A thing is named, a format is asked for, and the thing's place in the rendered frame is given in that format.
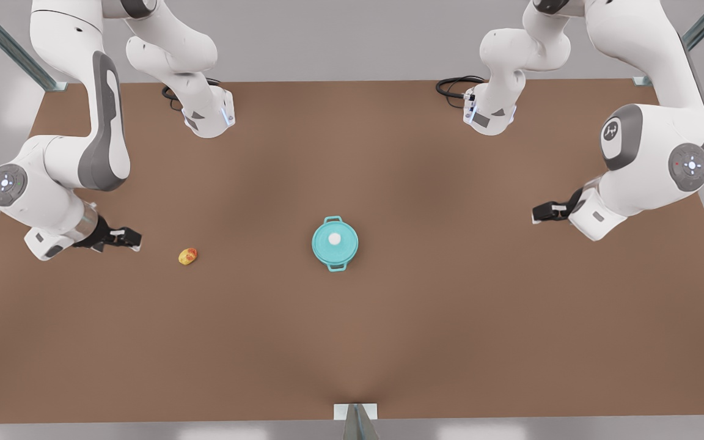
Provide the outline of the silver frame post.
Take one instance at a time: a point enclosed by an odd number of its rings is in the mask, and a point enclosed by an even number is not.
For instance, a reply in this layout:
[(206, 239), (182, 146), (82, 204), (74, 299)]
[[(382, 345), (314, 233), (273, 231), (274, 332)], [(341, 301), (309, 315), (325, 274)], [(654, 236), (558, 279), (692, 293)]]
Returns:
[(379, 418), (376, 403), (334, 404), (334, 420), (344, 420), (342, 440), (380, 440), (372, 423)]
[(688, 50), (704, 39), (704, 0), (661, 0), (668, 17), (676, 23)]
[(6, 53), (45, 92), (61, 92), (67, 89), (67, 82), (58, 82), (51, 77), (2, 25), (0, 25), (0, 50)]

